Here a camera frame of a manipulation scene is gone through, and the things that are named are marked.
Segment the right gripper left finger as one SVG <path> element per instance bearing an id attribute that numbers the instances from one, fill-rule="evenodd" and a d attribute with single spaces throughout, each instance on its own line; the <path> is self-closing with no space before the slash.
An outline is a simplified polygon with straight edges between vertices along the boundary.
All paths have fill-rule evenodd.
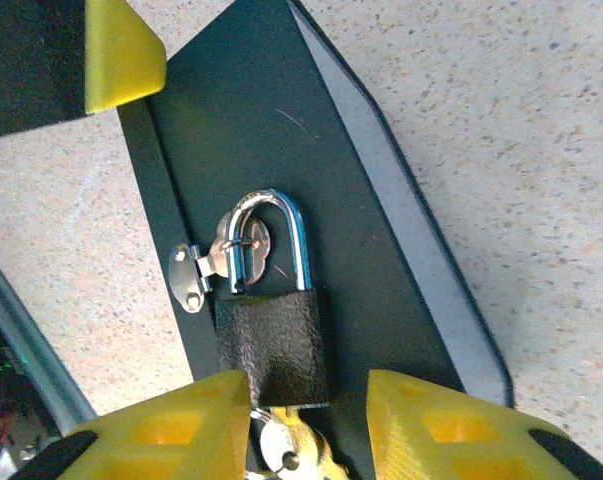
<path id="1" fill-rule="evenodd" d="M 77 426 L 17 479 L 241 479 L 248 378 L 228 370 Z"/>

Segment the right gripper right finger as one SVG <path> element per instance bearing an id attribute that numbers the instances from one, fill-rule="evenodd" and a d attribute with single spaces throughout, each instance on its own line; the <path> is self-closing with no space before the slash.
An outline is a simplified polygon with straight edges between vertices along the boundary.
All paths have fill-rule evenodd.
<path id="1" fill-rule="evenodd" d="M 390 370 L 372 370 L 366 416 L 378 479 L 603 479 L 558 427 Z"/>

